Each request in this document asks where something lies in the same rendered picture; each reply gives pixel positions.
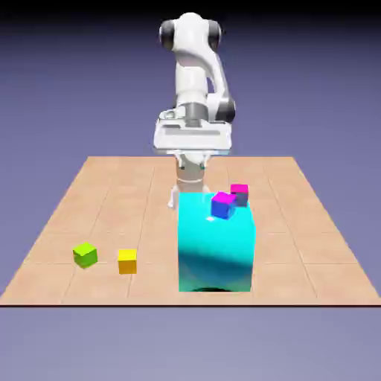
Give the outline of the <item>small magenta cube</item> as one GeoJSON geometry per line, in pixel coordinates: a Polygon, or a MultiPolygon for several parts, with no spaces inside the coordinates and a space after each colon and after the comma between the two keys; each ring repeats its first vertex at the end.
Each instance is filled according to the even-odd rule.
{"type": "Polygon", "coordinates": [[[235,194],[220,191],[211,198],[211,216],[228,220],[234,213],[235,204],[235,194]]]}

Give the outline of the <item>small yellow cube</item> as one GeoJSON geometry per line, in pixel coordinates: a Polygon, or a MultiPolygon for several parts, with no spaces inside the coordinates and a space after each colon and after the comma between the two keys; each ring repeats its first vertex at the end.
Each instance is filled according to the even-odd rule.
{"type": "Polygon", "coordinates": [[[137,250],[120,249],[118,251],[118,270],[121,275],[137,273],[137,250]]]}

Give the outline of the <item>large cyan box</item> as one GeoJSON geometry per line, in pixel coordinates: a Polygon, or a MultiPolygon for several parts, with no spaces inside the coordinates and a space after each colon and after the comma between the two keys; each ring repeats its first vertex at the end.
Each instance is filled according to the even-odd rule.
{"type": "Polygon", "coordinates": [[[179,194],[179,291],[249,292],[256,241],[252,210],[236,207],[227,220],[219,218],[212,214],[214,196],[179,194]]]}

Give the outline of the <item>small pink cube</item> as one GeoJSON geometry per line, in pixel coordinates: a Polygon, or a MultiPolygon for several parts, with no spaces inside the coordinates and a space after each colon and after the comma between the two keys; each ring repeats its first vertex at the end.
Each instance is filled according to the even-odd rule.
{"type": "Polygon", "coordinates": [[[247,206],[249,199],[249,186],[247,184],[231,184],[230,192],[235,195],[236,206],[247,206]]]}

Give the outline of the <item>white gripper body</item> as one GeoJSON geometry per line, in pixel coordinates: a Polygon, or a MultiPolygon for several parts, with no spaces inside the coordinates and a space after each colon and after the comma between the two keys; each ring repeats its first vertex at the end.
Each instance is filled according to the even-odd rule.
{"type": "Polygon", "coordinates": [[[231,125],[201,121],[200,127],[187,127],[184,119],[158,119],[153,146],[165,153],[200,151],[225,155],[232,147],[231,125]]]}

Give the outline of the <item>small green cube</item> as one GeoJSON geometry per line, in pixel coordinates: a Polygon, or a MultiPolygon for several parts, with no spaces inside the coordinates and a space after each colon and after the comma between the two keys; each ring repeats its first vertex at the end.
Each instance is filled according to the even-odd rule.
{"type": "Polygon", "coordinates": [[[84,242],[73,248],[74,262],[82,269],[97,263],[97,249],[90,243],[84,242]]]}

